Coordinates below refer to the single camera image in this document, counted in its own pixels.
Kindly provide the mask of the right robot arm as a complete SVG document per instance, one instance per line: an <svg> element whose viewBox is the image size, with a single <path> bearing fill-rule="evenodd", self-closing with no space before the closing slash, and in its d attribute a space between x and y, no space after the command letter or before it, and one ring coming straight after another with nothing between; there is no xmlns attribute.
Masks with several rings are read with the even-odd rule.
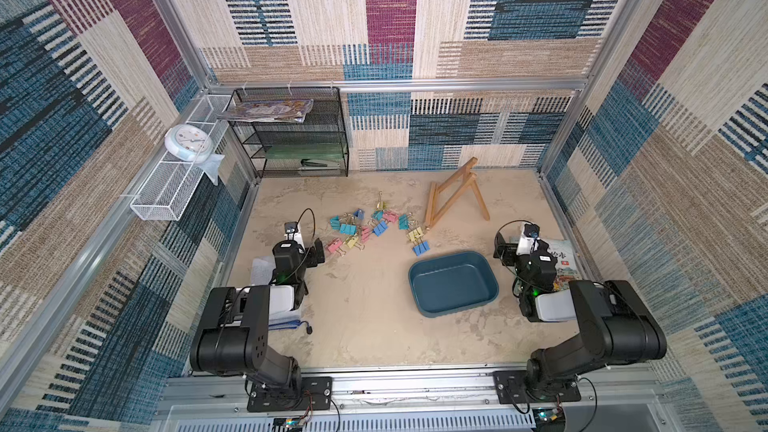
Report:
<svg viewBox="0 0 768 432"><path fill-rule="evenodd" d="M577 402L579 376L666 355L661 326L629 282L572 280L557 290L557 258L536 231L523 232L516 243L496 233L493 257L514 273L513 294L523 317L578 326L575 336L534 351L525 370L494 373L500 403Z"/></svg>

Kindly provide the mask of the teal plastic storage box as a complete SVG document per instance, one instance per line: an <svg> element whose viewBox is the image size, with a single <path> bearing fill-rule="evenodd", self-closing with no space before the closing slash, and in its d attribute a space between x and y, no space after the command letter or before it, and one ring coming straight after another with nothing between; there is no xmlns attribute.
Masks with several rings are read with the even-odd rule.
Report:
<svg viewBox="0 0 768 432"><path fill-rule="evenodd" d="M474 251L416 262L409 269L408 281L416 308L427 318L481 307L499 294L489 262Z"/></svg>

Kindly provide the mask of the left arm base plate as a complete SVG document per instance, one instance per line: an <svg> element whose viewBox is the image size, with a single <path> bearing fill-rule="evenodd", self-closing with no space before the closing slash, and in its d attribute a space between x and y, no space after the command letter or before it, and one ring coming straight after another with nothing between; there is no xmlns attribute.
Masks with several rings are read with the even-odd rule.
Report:
<svg viewBox="0 0 768 432"><path fill-rule="evenodd" d="M331 408L333 378L330 376L303 377L298 386L277 388L245 381L248 397L247 410L257 412L326 411Z"/></svg>

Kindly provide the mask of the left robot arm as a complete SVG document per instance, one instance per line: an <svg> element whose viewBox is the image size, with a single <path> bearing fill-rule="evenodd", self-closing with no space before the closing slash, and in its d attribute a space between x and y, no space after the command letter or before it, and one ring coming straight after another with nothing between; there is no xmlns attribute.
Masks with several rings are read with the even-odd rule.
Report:
<svg viewBox="0 0 768 432"><path fill-rule="evenodd" d="M308 321L289 318L299 313L308 294L306 270L325 262L322 241L304 248L293 239L272 249L270 276L242 288L216 287L210 291L189 354L193 371L219 377L241 376L248 396L247 410L267 412L300 407L326 410L318 399L330 392L330 379L305 379L298 360L268 344L270 327L299 328L313 333Z"/></svg>

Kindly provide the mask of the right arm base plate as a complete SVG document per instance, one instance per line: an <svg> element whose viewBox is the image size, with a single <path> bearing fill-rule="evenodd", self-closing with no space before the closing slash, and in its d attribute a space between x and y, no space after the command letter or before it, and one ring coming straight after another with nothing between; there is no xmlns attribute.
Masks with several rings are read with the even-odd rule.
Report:
<svg viewBox="0 0 768 432"><path fill-rule="evenodd" d="M548 402L579 402L581 394L574 377L534 381L522 370L500 370L492 374L500 404L518 406Z"/></svg>

